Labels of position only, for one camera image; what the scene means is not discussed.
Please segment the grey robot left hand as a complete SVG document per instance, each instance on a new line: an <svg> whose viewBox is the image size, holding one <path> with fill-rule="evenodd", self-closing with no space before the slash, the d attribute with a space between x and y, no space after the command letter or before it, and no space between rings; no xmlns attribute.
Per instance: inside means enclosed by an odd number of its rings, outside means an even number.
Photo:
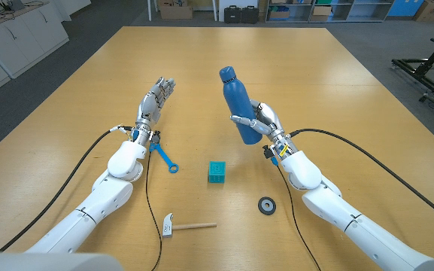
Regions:
<svg viewBox="0 0 434 271"><path fill-rule="evenodd" d="M136 126L146 125L152 127L152 125L158 123L165 101L174 92L175 85L174 78L166 80L161 77L158 79L138 106Z"/></svg>

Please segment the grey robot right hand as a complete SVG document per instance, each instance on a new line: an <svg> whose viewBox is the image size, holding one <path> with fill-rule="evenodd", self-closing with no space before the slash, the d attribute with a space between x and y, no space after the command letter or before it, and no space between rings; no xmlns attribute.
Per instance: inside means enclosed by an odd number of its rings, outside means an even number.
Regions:
<svg viewBox="0 0 434 271"><path fill-rule="evenodd" d="M250 100L255 116L253 118L232 115L230 120L234 123L250 128L253 134L265 135L276 142L284 137L284 128L278 115L264 102Z"/></svg>

